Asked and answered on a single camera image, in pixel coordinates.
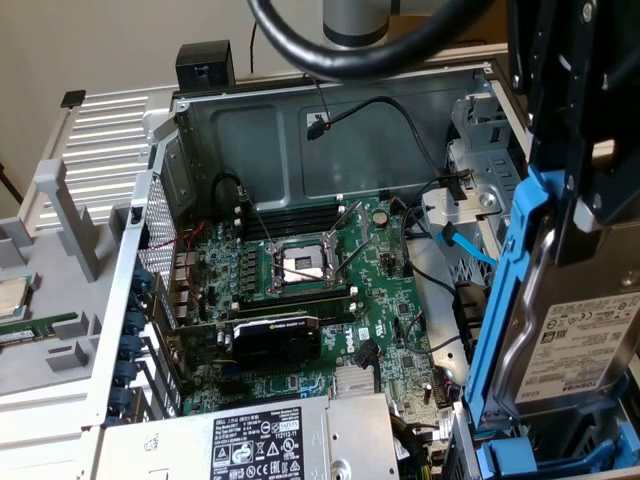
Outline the hard disk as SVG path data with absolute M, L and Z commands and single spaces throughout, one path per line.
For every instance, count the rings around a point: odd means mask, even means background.
M 465 390 L 480 430 L 601 402 L 640 343 L 640 222 L 598 230 L 594 253 L 560 266 L 563 185 L 531 170 L 516 188 Z

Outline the empty blue disk carrier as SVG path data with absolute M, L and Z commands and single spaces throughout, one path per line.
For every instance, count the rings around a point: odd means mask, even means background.
M 476 450 L 479 474 L 473 480 L 567 480 L 640 468 L 640 438 L 630 422 L 619 425 L 616 440 L 605 440 L 587 454 L 537 462 L 524 438 L 491 440 Z

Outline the brown cardboard box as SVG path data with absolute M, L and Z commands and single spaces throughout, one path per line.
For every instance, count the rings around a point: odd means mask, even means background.
M 392 16 L 389 20 L 387 39 L 397 40 L 409 34 L 431 19 L 430 16 Z M 462 48 L 507 42 L 506 18 L 487 13 L 450 45 Z

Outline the silver metal drive cage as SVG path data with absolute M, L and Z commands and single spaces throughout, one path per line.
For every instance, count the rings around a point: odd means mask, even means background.
M 464 176 L 424 193 L 422 207 L 453 280 L 488 286 L 520 182 L 509 153 L 512 128 L 489 93 L 456 101 L 451 122 L 457 136 L 447 144 L 446 166 Z

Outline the metal socket cover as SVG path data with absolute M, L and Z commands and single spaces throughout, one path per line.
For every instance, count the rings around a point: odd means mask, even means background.
M 342 225 L 348 224 L 353 218 L 357 220 L 357 224 L 359 225 L 361 235 L 360 247 L 366 246 L 369 243 L 369 221 L 367 212 L 365 211 L 361 200 L 358 200 L 356 203 L 351 204 L 346 208 L 332 227 L 322 234 L 322 240 L 326 242 L 334 240 L 338 228 Z

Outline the green Dell motherboard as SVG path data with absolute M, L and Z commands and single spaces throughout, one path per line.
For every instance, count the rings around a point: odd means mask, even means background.
M 405 213 L 398 200 L 368 197 L 332 203 L 339 217 L 351 204 L 363 202 L 369 221 L 369 244 L 341 273 L 345 282 L 334 289 L 293 287 L 289 295 L 265 292 L 269 283 L 269 240 L 246 240 L 243 229 L 250 213 L 188 229 L 175 258 L 173 307 L 178 328 L 282 314 L 307 314 L 321 321 L 319 359 L 301 366 L 244 370 L 231 362 L 195 366 L 170 335 L 185 387 L 186 416 L 273 401 L 326 396 L 334 393 L 337 367 L 373 366 L 376 392 L 386 397 L 391 412 L 415 435 L 442 449 L 451 429 L 451 405 L 457 389 L 435 364 L 448 351 L 428 336 L 428 316 L 421 304 L 418 279 L 407 264 L 407 243 L 421 238 L 415 215 Z M 385 211 L 389 223 L 376 228 L 374 211 Z M 357 220 L 338 228 L 340 263 L 361 242 Z M 285 307 L 238 314 L 233 304 L 267 298 L 340 291 L 349 300 Z

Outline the black RAM slot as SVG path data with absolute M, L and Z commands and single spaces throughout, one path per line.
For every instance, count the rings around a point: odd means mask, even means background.
M 329 230 L 337 221 L 334 213 L 309 217 L 263 217 L 263 223 L 272 238 L 315 233 Z M 244 226 L 246 240 L 266 239 L 267 235 L 257 217 L 251 217 Z
M 338 206 L 334 204 L 259 213 L 268 228 L 280 228 L 286 225 L 324 224 L 331 223 L 339 218 Z M 247 217 L 246 225 L 259 225 L 253 213 L 250 213 Z

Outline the CPU socket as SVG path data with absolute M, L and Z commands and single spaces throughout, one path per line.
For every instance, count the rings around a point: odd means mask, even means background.
M 285 238 L 266 248 L 270 295 L 289 295 L 293 287 L 334 289 L 342 285 L 340 259 L 335 236 L 323 233 Z

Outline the black box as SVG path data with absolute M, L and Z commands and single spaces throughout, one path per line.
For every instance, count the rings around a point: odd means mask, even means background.
M 175 71 L 180 91 L 208 91 L 235 85 L 230 41 L 183 44 L 176 57 Z

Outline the installed green RAM stick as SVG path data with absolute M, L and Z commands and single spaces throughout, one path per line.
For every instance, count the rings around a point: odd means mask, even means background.
M 342 300 L 349 300 L 351 296 L 346 292 L 332 291 L 321 292 L 313 295 L 297 295 L 279 298 L 267 298 L 255 301 L 235 302 L 232 311 L 238 314 L 248 314 L 249 312 L 260 312 L 285 307 L 300 305 L 311 305 L 316 303 L 328 303 Z

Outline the silver chipset heatsink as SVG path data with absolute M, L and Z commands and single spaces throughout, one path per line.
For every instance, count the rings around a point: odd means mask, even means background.
M 375 370 L 373 366 L 362 369 L 357 365 L 336 368 L 334 393 L 345 399 L 372 395 L 376 392 Z

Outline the black graphics card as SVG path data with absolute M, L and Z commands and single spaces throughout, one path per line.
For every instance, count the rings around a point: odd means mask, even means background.
M 231 362 L 244 370 L 301 366 L 319 359 L 321 321 L 282 314 L 180 327 L 174 331 L 195 365 Z

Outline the grey power supply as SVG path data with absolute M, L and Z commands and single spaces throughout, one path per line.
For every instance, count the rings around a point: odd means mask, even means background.
M 381 394 L 110 427 L 94 480 L 399 480 Z

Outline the grey parts rack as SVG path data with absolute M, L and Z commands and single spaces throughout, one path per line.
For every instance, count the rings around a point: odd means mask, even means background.
M 0 347 L 0 397 L 84 380 L 93 370 L 126 211 L 113 209 L 105 223 L 94 223 L 74 203 L 66 173 L 61 160 L 44 160 L 32 181 L 35 199 L 52 206 L 59 226 L 39 231 L 23 217 L 0 220 L 0 280 L 32 277 L 23 315 L 0 325 L 78 317 L 54 323 L 54 337 Z

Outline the silver CPU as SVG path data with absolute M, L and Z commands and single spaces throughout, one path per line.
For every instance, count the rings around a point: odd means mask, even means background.
M 23 315 L 31 285 L 30 275 L 0 280 L 0 321 Z

